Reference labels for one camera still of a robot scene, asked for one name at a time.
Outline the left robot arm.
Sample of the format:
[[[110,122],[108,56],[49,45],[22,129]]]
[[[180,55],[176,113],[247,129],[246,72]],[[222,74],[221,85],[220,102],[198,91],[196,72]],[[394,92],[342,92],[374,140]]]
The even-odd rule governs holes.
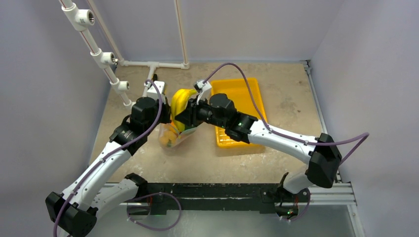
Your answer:
[[[170,122],[170,106],[165,96],[137,99],[122,123],[114,130],[102,153],[62,192],[51,192],[46,207],[54,223],[53,236],[61,233],[71,237],[88,235],[99,217],[127,200],[141,202],[148,192],[147,181],[129,174],[114,187],[101,189],[115,173],[147,141],[160,123]]]

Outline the clear zip top bag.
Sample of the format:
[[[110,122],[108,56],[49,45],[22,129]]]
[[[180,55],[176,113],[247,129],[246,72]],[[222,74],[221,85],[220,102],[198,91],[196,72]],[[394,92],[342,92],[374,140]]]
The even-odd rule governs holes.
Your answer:
[[[174,149],[174,147],[182,143],[197,130],[196,127],[184,126],[184,130],[180,131],[173,122],[172,111],[174,111],[174,109],[172,109],[172,107],[176,106],[177,102],[180,102],[181,98],[183,98],[182,95],[177,96],[176,99],[174,97],[172,98],[172,103],[169,109],[169,118],[171,122],[161,123],[159,126],[158,141],[160,146],[167,150]]]

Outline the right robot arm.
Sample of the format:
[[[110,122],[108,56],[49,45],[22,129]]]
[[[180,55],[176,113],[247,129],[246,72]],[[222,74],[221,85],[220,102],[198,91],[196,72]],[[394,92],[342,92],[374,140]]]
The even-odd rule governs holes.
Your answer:
[[[342,160],[336,145],[327,145],[334,142],[331,136],[305,136],[267,127],[263,120],[239,112],[226,94],[213,95],[209,100],[189,99],[174,119],[190,127],[205,122],[223,128],[234,141],[270,147],[303,162],[306,166],[297,173],[285,174],[277,188],[284,201],[313,185],[331,188]]]

